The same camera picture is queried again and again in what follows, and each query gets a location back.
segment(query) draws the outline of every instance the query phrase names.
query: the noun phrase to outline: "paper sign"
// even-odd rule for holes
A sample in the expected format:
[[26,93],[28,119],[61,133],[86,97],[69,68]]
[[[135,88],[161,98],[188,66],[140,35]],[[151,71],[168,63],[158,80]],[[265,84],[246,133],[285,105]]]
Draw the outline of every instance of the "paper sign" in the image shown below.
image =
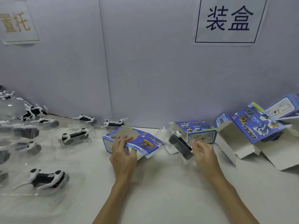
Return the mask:
[[250,46],[256,42],[268,0],[198,0],[192,45]]
[[4,44],[39,42],[38,34],[25,1],[0,3],[0,32]]

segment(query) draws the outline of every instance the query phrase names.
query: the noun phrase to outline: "hand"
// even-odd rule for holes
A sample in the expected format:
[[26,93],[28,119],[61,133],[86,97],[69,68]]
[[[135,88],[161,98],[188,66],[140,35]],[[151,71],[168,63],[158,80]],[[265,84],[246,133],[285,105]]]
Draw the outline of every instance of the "hand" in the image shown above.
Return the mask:
[[112,163],[115,173],[116,182],[129,182],[132,178],[137,164],[137,151],[132,149],[129,155],[128,149],[125,148],[125,143],[131,141],[133,137],[122,136],[117,137],[112,145],[112,155],[110,162]]
[[209,181],[224,177],[213,146],[201,141],[193,141],[192,151],[198,168]]

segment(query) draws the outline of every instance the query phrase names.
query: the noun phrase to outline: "table surface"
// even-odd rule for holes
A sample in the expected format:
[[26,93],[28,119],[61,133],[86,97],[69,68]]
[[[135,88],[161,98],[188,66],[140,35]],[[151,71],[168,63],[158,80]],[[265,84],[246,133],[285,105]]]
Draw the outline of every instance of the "table surface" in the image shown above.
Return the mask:
[[[138,128],[155,134],[157,129]],[[86,179],[61,222],[91,224],[110,194],[114,173],[103,141],[68,159],[79,160]],[[224,175],[261,224],[299,220],[298,168],[278,171],[264,156],[249,155],[233,166],[214,145]],[[138,161],[121,215],[122,224],[229,223],[217,195],[194,161],[161,150]]]

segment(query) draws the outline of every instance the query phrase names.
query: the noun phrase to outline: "forearm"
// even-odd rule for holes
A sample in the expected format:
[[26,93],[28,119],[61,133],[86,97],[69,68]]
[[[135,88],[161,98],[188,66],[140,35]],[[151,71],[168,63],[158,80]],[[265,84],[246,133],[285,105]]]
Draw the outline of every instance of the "forearm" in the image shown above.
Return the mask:
[[236,189],[224,176],[210,182],[222,201],[232,224],[259,224],[240,199]]
[[115,182],[106,203],[92,224],[117,224],[128,188],[129,182],[126,180]]

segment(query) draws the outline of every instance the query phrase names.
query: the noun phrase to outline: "white wall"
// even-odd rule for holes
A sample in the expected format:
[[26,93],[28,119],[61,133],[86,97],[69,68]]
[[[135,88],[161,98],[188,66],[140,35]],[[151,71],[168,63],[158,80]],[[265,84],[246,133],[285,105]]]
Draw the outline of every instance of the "white wall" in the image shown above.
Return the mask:
[[298,92],[299,0],[270,0],[251,47],[191,46],[196,0],[100,0],[114,118],[213,121]]
[[0,42],[0,84],[54,114],[111,118],[99,0],[27,1],[42,42]]

